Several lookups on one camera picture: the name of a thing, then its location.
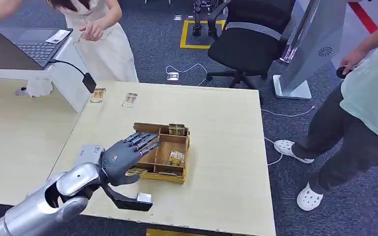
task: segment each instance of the long hair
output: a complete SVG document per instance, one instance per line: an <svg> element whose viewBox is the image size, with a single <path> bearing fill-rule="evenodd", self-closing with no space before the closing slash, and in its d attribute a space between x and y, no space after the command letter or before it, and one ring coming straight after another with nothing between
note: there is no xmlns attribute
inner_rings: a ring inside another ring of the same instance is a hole
<svg viewBox="0 0 378 236"><path fill-rule="evenodd" d="M73 3L71 2L71 0L47 0L47 2L53 8L64 7L64 8L70 9L70 10L72 10L74 12L77 12L77 8L73 5ZM87 9L90 8L90 6L89 6L90 0L79 0L79 2L81 4L83 4Z"/></svg>

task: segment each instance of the yellow floor tape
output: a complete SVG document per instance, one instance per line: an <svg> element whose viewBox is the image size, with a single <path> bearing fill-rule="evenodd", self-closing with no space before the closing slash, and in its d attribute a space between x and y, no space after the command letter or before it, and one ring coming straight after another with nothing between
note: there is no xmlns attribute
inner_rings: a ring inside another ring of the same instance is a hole
<svg viewBox="0 0 378 236"><path fill-rule="evenodd" d="M189 24L195 24L193 20L185 20L183 21L183 29L182 29L182 36L180 37L180 48L193 48L193 49L209 49L211 45L191 45L186 44L186 38L188 37L188 28ZM201 21L201 24L208 24L208 21ZM224 29L225 20L217 21L217 24L221 25L222 29Z"/></svg>
<svg viewBox="0 0 378 236"><path fill-rule="evenodd" d="M166 231L166 230L147 229L146 236L204 236L204 235L194 235L194 234L172 232L172 231Z"/></svg>

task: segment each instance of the mint green shirt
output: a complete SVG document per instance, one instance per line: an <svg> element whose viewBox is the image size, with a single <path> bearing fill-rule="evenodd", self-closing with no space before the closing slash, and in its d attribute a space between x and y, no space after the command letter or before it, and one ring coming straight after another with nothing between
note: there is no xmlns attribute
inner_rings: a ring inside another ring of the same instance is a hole
<svg viewBox="0 0 378 236"><path fill-rule="evenodd" d="M340 106L378 135L378 48L347 75L341 92Z"/></svg>

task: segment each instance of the gray carpet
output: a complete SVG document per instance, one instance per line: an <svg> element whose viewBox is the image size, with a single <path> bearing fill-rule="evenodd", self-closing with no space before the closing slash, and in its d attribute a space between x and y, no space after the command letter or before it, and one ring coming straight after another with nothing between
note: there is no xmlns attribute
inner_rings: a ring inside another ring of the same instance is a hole
<svg viewBox="0 0 378 236"><path fill-rule="evenodd" d="M201 63L210 71L226 70L224 66L210 60L206 50L179 49L182 22L173 21L173 16L191 15L191 1L173 0L173 2L169 5L167 0L148 0L148 4L145 5L143 0L120 0L124 11L120 23L131 42L140 81L165 84L164 70L167 65L183 70L195 63ZM20 11L0 23L0 26L62 27L64 20L60 13L47 6L45 0L25 0ZM283 68L275 62L269 74L278 74ZM181 74L178 82L168 83L198 85L204 76L205 72L201 68L195 68ZM263 109L282 114L298 114L307 111L311 106L319 106L328 93L340 83L335 76L335 69L328 64L308 80L313 99L303 101L276 99L270 80L262 81L259 78L252 80L265 98ZM227 87L229 83L229 78L216 78L204 86ZM294 118L263 113L264 133L271 140L295 140L306 133L314 112L315 110ZM321 156L312 165L284 157L281 162L269 167L277 235L378 236L378 168L373 168L347 186L326 195L321 206L311 212L304 212L296 205L296 196L305 186L306 176L318 170L337 148ZM268 162L273 162L279 157L268 142L266 142L266 150ZM0 205L0 217L8 208L10 206ZM80 216L51 235L143 236L147 227L165 228ZM187 229L166 229L187 232ZM224 235L200 231L194 233Z"/></svg>

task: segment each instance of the dark gray pants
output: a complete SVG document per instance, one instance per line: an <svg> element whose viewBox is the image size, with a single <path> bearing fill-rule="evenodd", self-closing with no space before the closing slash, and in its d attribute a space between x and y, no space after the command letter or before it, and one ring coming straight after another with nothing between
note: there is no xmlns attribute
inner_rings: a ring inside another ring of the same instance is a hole
<svg viewBox="0 0 378 236"><path fill-rule="evenodd" d="M344 111L340 107L342 100L338 86L314 115L308 135L292 147L296 156L315 159L343 138L340 150L309 179L311 189L319 194L326 194L378 166L378 135Z"/></svg>

